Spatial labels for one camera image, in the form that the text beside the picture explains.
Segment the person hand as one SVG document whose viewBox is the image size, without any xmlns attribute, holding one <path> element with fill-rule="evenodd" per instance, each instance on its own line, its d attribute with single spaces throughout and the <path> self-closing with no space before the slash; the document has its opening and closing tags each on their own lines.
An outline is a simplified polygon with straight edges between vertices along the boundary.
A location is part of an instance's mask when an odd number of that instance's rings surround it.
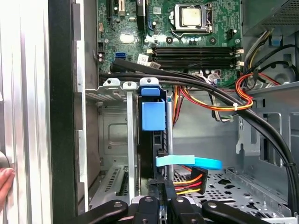
<svg viewBox="0 0 299 224">
<path fill-rule="evenodd" d="M 0 169 L 0 210 L 4 208 L 8 192 L 13 184 L 15 172 L 13 168 Z"/>
</svg>

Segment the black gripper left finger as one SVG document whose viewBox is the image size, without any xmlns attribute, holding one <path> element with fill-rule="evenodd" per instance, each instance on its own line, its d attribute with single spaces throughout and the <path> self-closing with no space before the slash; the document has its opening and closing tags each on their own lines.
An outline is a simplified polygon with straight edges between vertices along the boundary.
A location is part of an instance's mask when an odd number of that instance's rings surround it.
<svg viewBox="0 0 299 224">
<path fill-rule="evenodd" d="M 116 199 L 91 209 L 67 224 L 158 224 L 160 222 L 159 187 L 161 178 L 148 181 L 148 194 L 137 196 L 131 204 Z"/>
</svg>

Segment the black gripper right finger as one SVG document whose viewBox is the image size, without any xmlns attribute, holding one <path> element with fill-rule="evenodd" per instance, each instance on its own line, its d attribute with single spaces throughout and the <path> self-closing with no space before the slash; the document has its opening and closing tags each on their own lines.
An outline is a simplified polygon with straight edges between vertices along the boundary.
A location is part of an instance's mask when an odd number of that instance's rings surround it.
<svg viewBox="0 0 299 224">
<path fill-rule="evenodd" d="M 168 224 L 266 224 L 267 222 L 219 201 L 206 201 L 201 207 L 178 196 L 173 181 L 164 180 L 163 192 Z"/>
</svg>

